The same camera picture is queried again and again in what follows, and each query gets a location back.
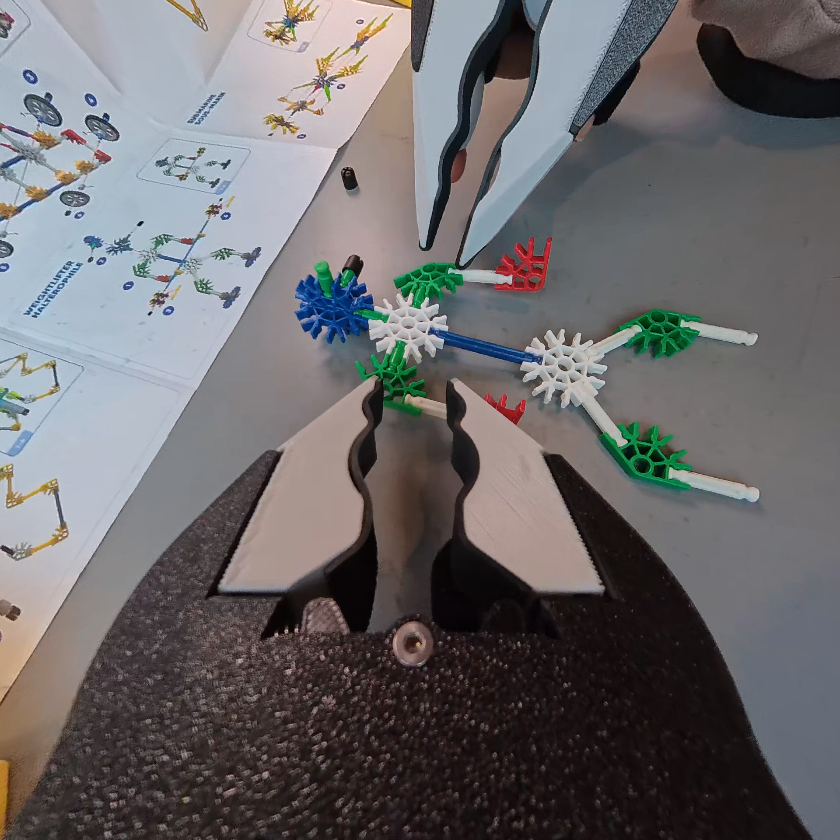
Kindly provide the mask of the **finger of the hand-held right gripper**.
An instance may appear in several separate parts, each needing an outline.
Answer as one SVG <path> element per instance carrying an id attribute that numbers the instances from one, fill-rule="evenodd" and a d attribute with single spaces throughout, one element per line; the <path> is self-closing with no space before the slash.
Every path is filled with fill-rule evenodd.
<path id="1" fill-rule="evenodd" d="M 487 163 L 458 266 L 496 236 L 572 143 L 573 117 L 627 9 L 627 1 L 547 2 L 527 95 Z"/>
<path id="2" fill-rule="evenodd" d="M 431 249 L 469 135 L 479 79 L 510 24 L 508 1 L 414 1 L 413 126 L 418 244 Z"/>

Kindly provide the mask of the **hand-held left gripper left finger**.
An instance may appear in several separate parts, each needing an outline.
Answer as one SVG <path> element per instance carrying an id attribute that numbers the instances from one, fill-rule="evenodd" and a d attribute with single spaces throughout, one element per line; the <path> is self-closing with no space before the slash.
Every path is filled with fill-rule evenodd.
<path id="1" fill-rule="evenodd" d="M 279 447 L 217 579 L 224 595 L 279 598 L 267 630 L 301 622 L 330 597 L 351 631 L 367 630 L 377 552 L 364 478 L 376 460 L 383 386 L 370 378 Z"/>

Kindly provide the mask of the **grey desk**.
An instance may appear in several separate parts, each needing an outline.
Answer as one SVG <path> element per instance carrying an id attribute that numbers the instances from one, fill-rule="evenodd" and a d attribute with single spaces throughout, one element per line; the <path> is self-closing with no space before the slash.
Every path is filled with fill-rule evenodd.
<path id="1" fill-rule="evenodd" d="M 547 329 L 597 340 L 659 306 L 756 332 L 674 357 L 610 353 L 600 397 L 659 425 L 699 472 L 756 503 L 629 479 L 590 418 L 530 401 L 521 427 L 559 452 L 654 547 L 728 661 L 773 772 L 814 838 L 838 837 L 838 121 L 722 98 L 681 3 L 610 121 L 574 143 L 477 266 L 553 238 L 543 294 L 468 287 L 455 331 L 521 346 Z M 165 549 L 268 448 L 359 380 L 371 353 L 304 334 L 293 286 L 356 253 L 378 298 L 425 259 L 452 259 L 487 157 L 527 85 L 494 80 L 435 247 L 417 248 L 412 68 L 405 54 L 100 543 L 2 704 L 9 819 L 26 802 L 120 608 Z M 353 167 L 357 192 L 340 172 Z"/>

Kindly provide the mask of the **folded instruction sheet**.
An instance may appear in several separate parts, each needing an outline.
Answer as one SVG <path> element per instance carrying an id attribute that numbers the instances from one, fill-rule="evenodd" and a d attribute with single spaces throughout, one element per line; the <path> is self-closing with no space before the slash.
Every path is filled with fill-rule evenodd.
<path id="1" fill-rule="evenodd" d="M 408 45 L 364 2 L 2 2 L 2 695 Z"/>

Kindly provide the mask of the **person's right forearm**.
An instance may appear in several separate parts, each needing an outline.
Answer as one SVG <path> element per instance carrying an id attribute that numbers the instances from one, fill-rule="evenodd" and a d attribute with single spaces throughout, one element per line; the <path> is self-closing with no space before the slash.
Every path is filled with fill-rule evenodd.
<path id="1" fill-rule="evenodd" d="M 725 28 L 749 58 L 809 78 L 839 78 L 838 1 L 692 1 L 690 12 Z"/>

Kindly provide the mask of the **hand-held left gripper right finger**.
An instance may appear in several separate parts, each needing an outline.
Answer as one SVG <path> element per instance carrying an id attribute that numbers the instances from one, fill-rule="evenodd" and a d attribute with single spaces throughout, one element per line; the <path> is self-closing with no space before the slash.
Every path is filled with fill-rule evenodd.
<path id="1" fill-rule="evenodd" d="M 455 632 L 557 632 L 546 596 L 605 587 L 543 448 L 459 380 L 446 407 L 463 487 L 433 565 L 433 619 Z"/>

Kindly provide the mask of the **construction toy figure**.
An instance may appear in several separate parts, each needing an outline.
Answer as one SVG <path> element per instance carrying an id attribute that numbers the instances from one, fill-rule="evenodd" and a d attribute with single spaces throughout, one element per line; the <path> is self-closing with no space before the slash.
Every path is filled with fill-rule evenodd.
<path id="1" fill-rule="evenodd" d="M 487 282 L 498 288 L 512 286 L 514 276 L 483 269 L 460 269 L 430 263 L 395 279 L 395 302 L 380 305 L 360 282 L 362 262 L 352 255 L 338 274 L 319 261 L 295 289 L 297 318 L 314 339 L 345 341 L 367 334 L 374 342 L 371 367 L 356 364 L 362 379 L 376 379 L 385 388 L 385 405 L 412 415 L 445 417 L 445 410 L 427 398 L 417 367 L 424 356 L 432 358 L 444 348 L 457 349 L 516 365 L 524 383 L 534 383 L 533 397 L 561 407 L 584 409 L 600 431 L 602 445 L 630 476 L 663 487 L 696 489 L 739 501 L 755 502 L 760 491 L 753 486 L 706 476 L 685 460 L 685 451 L 672 446 L 672 436 L 657 426 L 644 431 L 638 423 L 615 423 L 598 400 L 607 371 L 604 358 L 621 348 L 650 352 L 655 358 L 688 349 L 696 339 L 745 346 L 758 335 L 719 327 L 699 317 L 667 309 L 652 309 L 621 324 L 598 341 L 584 341 L 579 333 L 547 331 L 522 350 L 452 332 L 439 309 L 444 291 L 455 291 L 468 282 Z"/>

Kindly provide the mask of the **person's right hand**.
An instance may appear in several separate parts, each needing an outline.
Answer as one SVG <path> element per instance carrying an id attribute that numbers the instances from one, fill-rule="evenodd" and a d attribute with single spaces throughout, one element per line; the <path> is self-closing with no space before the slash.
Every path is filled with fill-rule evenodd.
<path id="1" fill-rule="evenodd" d="M 510 4 L 510 20 L 511 20 L 511 14 L 512 14 L 513 12 L 515 12 L 517 9 L 518 9 L 518 6 L 517 6 L 516 4 Z M 532 71 L 532 62 L 533 62 L 532 55 L 533 55 L 534 39 L 535 39 L 535 35 L 536 35 L 536 33 L 537 33 L 538 26 L 537 26 L 536 30 L 534 30 L 534 29 L 532 29 L 532 28 L 529 28 L 529 29 L 528 29 L 528 32 L 529 32 L 529 35 L 530 35 L 530 39 L 531 39 L 531 40 L 530 40 L 530 42 L 529 42 L 529 45 L 528 45 L 528 53 L 527 53 L 527 54 L 523 54 L 523 55 L 520 57 L 520 59 L 521 59 L 521 60 L 526 60 L 526 61 L 527 61 L 527 64 L 528 64 L 528 65 L 527 65 L 527 73 L 524 73 L 524 74 L 522 75 L 524 78 L 527 78 L 527 79 L 528 79 L 528 85 L 529 85 L 530 76 L 531 76 L 531 71 Z M 503 40 L 502 40 L 502 42 L 501 42 L 501 44 L 500 44 L 499 49 L 503 50 L 503 49 L 505 48 L 505 42 L 506 42 L 506 36 L 504 36 L 504 38 L 503 38 Z M 487 67 L 486 67 L 486 70 L 484 71 L 483 77 L 479 79 L 479 82 L 480 82 L 480 81 L 484 81 L 483 91 L 484 91 L 485 86 L 486 86 L 486 84 L 487 84 L 487 69 L 488 69 L 488 65 L 487 65 Z M 476 91 L 475 91 L 475 93 L 474 93 L 474 98 L 473 98 L 473 101 L 472 101 L 472 105 L 473 105 L 473 104 L 477 104 L 477 103 L 478 103 L 478 102 L 477 102 L 477 99 L 478 99 L 478 97 L 477 97 L 477 95 L 476 95 Z M 506 130 L 508 129 L 508 126 L 505 128 L 505 130 L 503 131 L 502 135 L 504 134 L 504 132 L 506 132 Z M 573 141 L 574 141 L 574 136 L 576 135 L 576 133 L 572 133 L 572 135 L 573 135 L 573 140 L 572 140 L 572 142 L 573 142 Z M 469 141 L 469 139 L 470 139 L 470 138 L 471 138 L 471 133 L 469 133 L 469 135 L 468 135 L 468 139 L 467 139 L 467 141 L 465 142 L 465 144 L 464 144 L 464 145 L 467 145 L 467 144 L 468 144 L 468 141 Z M 459 152 L 457 153 L 451 174 L 458 174 L 458 173 L 459 173 L 459 174 L 462 174 L 462 173 L 463 173 L 463 169 L 464 169 L 464 166 L 466 165 L 466 163 L 465 163 L 464 161 L 459 162 L 459 156 L 460 156 L 460 155 L 464 155 L 464 152 L 459 151 Z"/>

